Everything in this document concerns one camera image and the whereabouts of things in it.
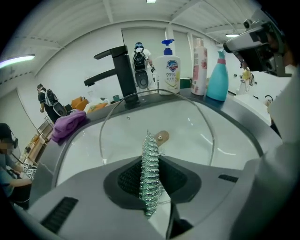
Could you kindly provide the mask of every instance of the gray countertop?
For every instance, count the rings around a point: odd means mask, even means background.
[[[282,144],[281,138],[267,124],[265,124],[254,113],[232,99],[227,98],[225,102],[219,102],[209,97],[194,95],[191,93],[190,89],[182,89],[180,90],[180,94],[209,107],[232,122],[250,138],[260,156],[268,150]],[[173,101],[177,99],[177,97],[173,95],[162,96],[159,94],[151,94],[139,97],[139,99],[140,104],[131,109],[126,108],[125,102],[122,102],[117,110],[115,110],[115,114],[111,117],[124,114],[124,112],[128,113],[131,111],[137,111],[141,108],[151,107],[167,101]],[[61,163],[72,139],[84,128],[104,121],[112,108],[113,105],[105,107],[101,111],[95,111],[87,114],[86,121],[81,123],[73,134],[69,135],[66,139],[59,143],[53,141],[48,143],[48,146],[40,159],[35,178],[32,183],[30,205],[56,186]]]

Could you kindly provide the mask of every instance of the teal bottle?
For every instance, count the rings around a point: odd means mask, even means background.
[[[219,58],[217,60],[217,65],[212,71],[206,96],[224,102],[226,100],[229,87],[228,72],[224,51],[218,51],[218,53]]]

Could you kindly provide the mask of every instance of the ceiling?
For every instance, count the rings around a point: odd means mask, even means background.
[[[101,27],[154,20],[194,29],[222,43],[226,33],[242,33],[254,12],[249,0],[45,0],[16,30],[0,60],[35,54],[34,60],[0,69],[0,87],[16,77],[36,75],[60,49]]]

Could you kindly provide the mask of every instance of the faucet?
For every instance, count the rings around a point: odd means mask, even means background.
[[[133,77],[130,60],[127,53],[127,46],[120,46],[106,50],[94,56],[94,58],[98,60],[111,55],[115,68],[85,80],[85,86],[92,86],[95,84],[95,82],[101,79],[117,75],[123,93],[123,97],[136,93],[135,80]],[[134,105],[136,103],[139,103],[139,98],[137,95],[134,95],[125,99],[125,102],[127,105]]]

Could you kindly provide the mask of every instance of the ceiling light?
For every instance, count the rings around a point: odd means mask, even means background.
[[[11,64],[14,64],[17,62],[32,60],[32,59],[34,59],[34,57],[35,57],[34,54],[28,54],[28,55],[24,55],[24,56],[20,56],[20,57],[16,57],[16,58],[7,59],[5,61],[0,62],[0,68],[4,68],[8,65],[11,65]]]
[[[237,37],[239,34],[226,34],[226,37],[228,38],[234,38]]]

